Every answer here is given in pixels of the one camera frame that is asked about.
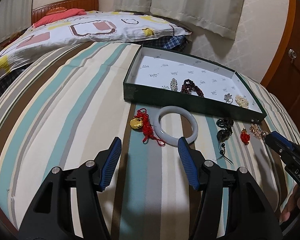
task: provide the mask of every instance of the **silver brooch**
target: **silver brooch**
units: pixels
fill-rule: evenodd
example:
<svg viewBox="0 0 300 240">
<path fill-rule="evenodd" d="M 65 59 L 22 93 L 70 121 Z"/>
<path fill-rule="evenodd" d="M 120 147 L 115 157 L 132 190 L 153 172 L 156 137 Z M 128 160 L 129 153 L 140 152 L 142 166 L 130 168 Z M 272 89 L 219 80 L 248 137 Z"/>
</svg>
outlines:
<svg viewBox="0 0 300 240">
<path fill-rule="evenodd" d="M 224 100 L 226 101 L 226 103 L 232 104 L 233 102 L 232 95 L 230 95 L 230 93 L 226 94 Z"/>
<path fill-rule="evenodd" d="M 174 78 L 170 82 L 170 89 L 172 91 L 178 91 L 178 82 Z"/>
</svg>

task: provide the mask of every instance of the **red tassel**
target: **red tassel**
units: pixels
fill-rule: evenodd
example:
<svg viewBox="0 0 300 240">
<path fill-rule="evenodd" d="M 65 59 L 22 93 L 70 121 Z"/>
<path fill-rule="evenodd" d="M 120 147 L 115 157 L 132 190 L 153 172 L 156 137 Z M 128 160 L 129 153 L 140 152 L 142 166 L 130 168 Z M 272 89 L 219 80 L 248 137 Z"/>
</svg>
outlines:
<svg viewBox="0 0 300 240">
<path fill-rule="evenodd" d="M 135 115 L 134 117 L 142 119 L 142 123 L 143 123 L 142 132 L 143 135 L 145 136 L 144 139 L 142 140 L 143 143 L 145 143 L 149 139 L 152 139 L 152 140 L 156 140 L 160 146 L 166 145 L 165 141 L 154 136 L 152 126 L 149 121 L 149 115 L 147 114 L 147 110 L 145 108 L 139 109 L 137 111 L 137 115 Z"/>
</svg>

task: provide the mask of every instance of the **jewelry box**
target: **jewelry box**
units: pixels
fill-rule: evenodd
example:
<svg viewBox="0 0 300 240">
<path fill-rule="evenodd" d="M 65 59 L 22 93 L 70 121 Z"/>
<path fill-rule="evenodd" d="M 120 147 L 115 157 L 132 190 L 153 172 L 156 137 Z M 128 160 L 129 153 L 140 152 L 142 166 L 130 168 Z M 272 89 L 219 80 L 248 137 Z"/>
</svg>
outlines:
<svg viewBox="0 0 300 240">
<path fill-rule="evenodd" d="M 193 81 L 204 97 L 196 92 L 181 93 L 185 80 Z M 266 117 L 259 100 L 236 71 L 210 60 L 146 45 L 131 62 L 123 81 L 123 96 L 133 103 L 179 106 L 243 122 L 260 123 Z M 240 107 L 236 96 L 248 102 L 248 108 Z"/>
</svg>

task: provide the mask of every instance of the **metal screw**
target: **metal screw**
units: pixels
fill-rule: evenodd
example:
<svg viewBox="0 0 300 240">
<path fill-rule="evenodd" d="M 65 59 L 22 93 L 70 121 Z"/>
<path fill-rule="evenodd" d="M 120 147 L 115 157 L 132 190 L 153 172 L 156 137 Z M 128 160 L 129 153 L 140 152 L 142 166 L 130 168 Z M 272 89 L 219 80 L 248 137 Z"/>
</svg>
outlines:
<svg viewBox="0 0 300 240">
<path fill-rule="evenodd" d="M 60 171 L 60 168 L 59 167 L 54 167 L 54 168 L 52 168 L 51 171 L 52 171 L 53 174 L 57 174 Z"/>
<path fill-rule="evenodd" d="M 94 161 L 87 161 L 86 166 L 87 167 L 92 167 L 94 165 Z"/>
<path fill-rule="evenodd" d="M 207 167 L 212 167 L 213 166 L 213 162 L 212 161 L 205 161 L 204 165 L 206 165 Z"/>
<path fill-rule="evenodd" d="M 239 168 L 239 171 L 240 171 L 241 173 L 247 173 L 247 172 L 248 172 L 247 168 L 245 168 L 245 167 L 240 167 L 240 168 Z"/>
</svg>

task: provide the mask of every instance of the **patterned pillowcase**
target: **patterned pillowcase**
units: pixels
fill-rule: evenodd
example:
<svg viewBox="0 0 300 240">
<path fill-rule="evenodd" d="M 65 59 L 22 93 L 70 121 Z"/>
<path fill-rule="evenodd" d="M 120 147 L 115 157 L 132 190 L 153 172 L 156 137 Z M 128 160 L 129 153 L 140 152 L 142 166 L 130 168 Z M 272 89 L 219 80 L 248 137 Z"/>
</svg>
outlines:
<svg viewBox="0 0 300 240">
<path fill-rule="evenodd" d="M 50 11 L 48 11 L 46 13 L 46 15 L 51 15 L 51 14 L 56 14 L 56 13 L 61 13 L 61 12 L 65 12 L 67 10 L 67 8 L 64 7 L 57 7 L 54 9 L 51 9 Z"/>
</svg>

